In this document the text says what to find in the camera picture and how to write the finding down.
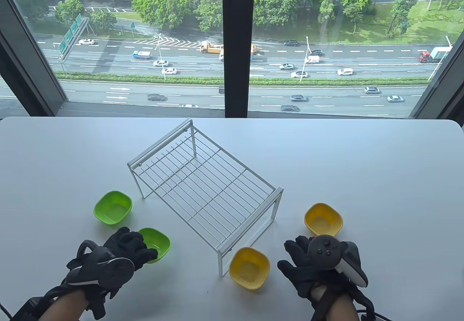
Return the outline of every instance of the road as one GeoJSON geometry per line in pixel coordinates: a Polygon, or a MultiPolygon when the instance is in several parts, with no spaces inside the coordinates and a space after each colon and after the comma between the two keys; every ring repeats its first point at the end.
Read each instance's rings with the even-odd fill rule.
{"type": "MultiPolygon", "coordinates": [[[[182,84],[139,84],[120,82],[60,81],[68,99],[75,102],[98,102],[132,105],[200,108],[224,108],[224,95],[217,86],[182,84]],[[163,94],[164,102],[149,102],[148,94],[163,94]]],[[[280,106],[293,104],[309,114],[341,114],[372,117],[407,117],[426,86],[379,86],[381,94],[366,95],[362,87],[265,87],[250,86],[249,110],[280,112],[280,106]],[[292,103],[290,95],[301,94],[308,102],[292,103]],[[401,95],[402,103],[389,103],[386,96],[401,95]]],[[[0,99],[14,99],[0,79],[0,99]]]]}
{"type": "MultiPolygon", "coordinates": [[[[55,70],[88,73],[161,75],[154,67],[156,59],[166,59],[175,67],[178,76],[222,77],[224,65],[218,54],[202,54],[199,43],[164,37],[156,50],[157,40],[108,41],[97,40],[94,45],[74,46],[62,68],[58,61],[61,38],[37,36],[37,43],[55,70]],[[150,51],[151,59],[134,59],[135,50],[150,51]]],[[[255,42],[259,53],[250,63],[251,77],[289,78],[293,71],[282,71],[282,63],[292,63],[296,70],[303,68],[306,54],[304,45],[285,47],[278,42],[255,42]]],[[[354,69],[353,77],[395,78],[428,77],[436,64],[419,63],[417,57],[433,45],[377,45],[377,46],[320,46],[324,55],[318,64],[307,64],[305,71],[312,78],[340,78],[336,71],[343,67],[354,69]]]]}

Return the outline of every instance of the car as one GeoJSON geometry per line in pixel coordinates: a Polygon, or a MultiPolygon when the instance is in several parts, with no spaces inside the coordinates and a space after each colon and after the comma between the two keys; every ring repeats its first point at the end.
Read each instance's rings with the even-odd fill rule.
{"type": "Polygon", "coordinates": [[[146,99],[148,101],[164,101],[166,99],[166,96],[161,95],[161,94],[149,94],[146,99]]]}
{"type": "Polygon", "coordinates": [[[402,96],[398,96],[398,95],[388,96],[386,99],[388,100],[388,102],[404,102],[405,101],[405,99],[403,99],[402,96]]]}
{"type": "Polygon", "coordinates": [[[80,45],[94,45],[95,41],[93,39],[85,38],[79,40],[80,45]]]}
{"type": "Polygon", "coordinates": [[[153,62],[153,66],[161,66],[161,67],[166,67],[169,65],[169,61],[167,60],[156,60],[153,62]]]}
{"type": "Polygon", "coordinates": [[[283,105],[280,106],[280,111],[282,112],[299,112],[300,109],[294,105],[283,105]]]}
{"type": "Polygon", "coordinates": [[[287,46],[287,47],[297,47],[297,46],[300,45],[300,43],[298,43],[298,41],[295,41],[295,40],[293,40],[293,39],[290,39],[289,41],[286,41],[286,42],[284,43],[284,45],[287,46]]]}
{"type": "Polygon", "coordinates": [[[279,68],[280,68],[281,70],[286,70],[286,69],[289,70],[289,69],[294,69],[294,68],[295,68],[295,65],[292,64],[292,63],[283,63],[283,64],[281,64],[281,65],[279,66],[279,68]]]}
{"type": "Polygon", "coordinates": [[[302,72],[302,71],[296,71],[296,72],[292,72],[290,74],[290,76],[292,78],[301,78],[301,75],[303,74],[303,78],[307,78],[308,77],[308,72],[302,72]]]}
{"type": "Polygon", "coordinates": [[[353,69],[339,69],[337,73],[338,75],[352,75],[353,69]]]}
{"type": "Polygon", "coordinates": [[[163,68],[161,70],[161,74],[177,74],[177,69],[173,67],[163,68]]]}
{"type": "Polygon", "coordinates": [[[306,102],[309,101],[308,96],[304,95],[292,95],[290,96],[290,101],[292,102],[306,102]]]}
{"type": "Polygon", "coordinates": [[[324,53],[322,52],[322,50],[319,50],[319,49],[313,50],[313,51],[310,52],[310,55],[323,56],[323,54],[324,54],[324,53]]]}
{"type": "Polygon", "coordinates": [[[380,89],[376,87],[365,87],[364,93],[365,94],[381,94],[382,92],[380,91],[380,89]]]}

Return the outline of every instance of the hand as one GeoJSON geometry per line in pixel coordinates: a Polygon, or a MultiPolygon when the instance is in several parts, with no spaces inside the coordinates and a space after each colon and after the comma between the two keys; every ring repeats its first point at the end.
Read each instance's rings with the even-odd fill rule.
{"type": "Polygon", "coordinates": [[[277,263],[280,271],[295,286],[298,296],[311,302],[315,310],[312,321],[324,320],[333,303],[345,293],[364,305],[368,314],[373,316],[372,302],[344,274],[334,269],[321,270],[311,263],[307,252],[312,239],[299,236],[295,241],[284,243],[296,267],[285,260],[277,263]]]}

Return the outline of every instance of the plastic bowl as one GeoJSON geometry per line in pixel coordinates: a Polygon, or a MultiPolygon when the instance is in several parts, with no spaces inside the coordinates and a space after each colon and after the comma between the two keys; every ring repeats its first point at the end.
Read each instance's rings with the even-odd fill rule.
{"type": "Polygon", "coordinates": [[[306,212],[304,223],[315,235],[335,236],[343,228],[341,215],[325,203],[314,204],[306,212]]]}
{"type": "Polygon", "coordinates": [[[107,225],[115,225],[123,220],[132,210],[132,200],[127,195],[113,190],[106,193],[103,198],[96,203],[93,214],[107,225]]]}
{"type": "Polygon", "coordinates": [[[143,228],[139,230],[139,233],[144,237],[144,243],[148,248],[154,248],[158,251],[158,258],[154,259],[153,261],[149,261],[148,264],[153,264],[159,261],[161,258],[166,255],[166,253],[171,248],[171,240],[153,228],[143,228]]]}
{"type": "Polygon", "coordinates": [[[269,271],[269,259],[252,247],[242,247],[238,250],[229,268],[232,280],[248,289],[260,288],[269,271]]]}

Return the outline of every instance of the black car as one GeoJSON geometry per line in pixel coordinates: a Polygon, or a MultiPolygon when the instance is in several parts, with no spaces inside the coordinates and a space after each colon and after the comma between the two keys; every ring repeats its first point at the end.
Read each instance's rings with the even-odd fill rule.
{"type": "Polygon", "coordinates": [[[146,99],[148,101],[164,101],[166,96],[160,94],[149,94],[146,99]]]}
{"type": "Polygon", "coordinates": [[[290,96],[290,101],[292,101],[292,102],[306,102],[306,101],[309,101],[309,99],[308,99],[307,96],[303,96],[303,95],[292,95],[292,96],[290,96]]]}
{"type": "Polygon", "coordinates": [[[293,39],[290,39],[289,41],[286,41],[286,42],[284,43],[284,45],[287,46],[287,47],[297,47],[297,46],[300,45],[300,43],[298,43],[298,41],[295,41],[295,40],[293,40],[293,39]]]}
{"type": "Polygon", "coordinates": [[[297,106],[294,106],[294,105],[280,106],[280,110],[282,112],[299,112],[300,111],[300,109],[297,106]]]}
{"type": "Polygon", "coordinates": [[[311,55],[311,56],[314,56],[314,55],[323,56],[324,53],[322,52],[322,50],[319,50],[319,49],[318,49],[318,50],[313,50],[313,51],[311,51],[310,55],[311,55]]]}

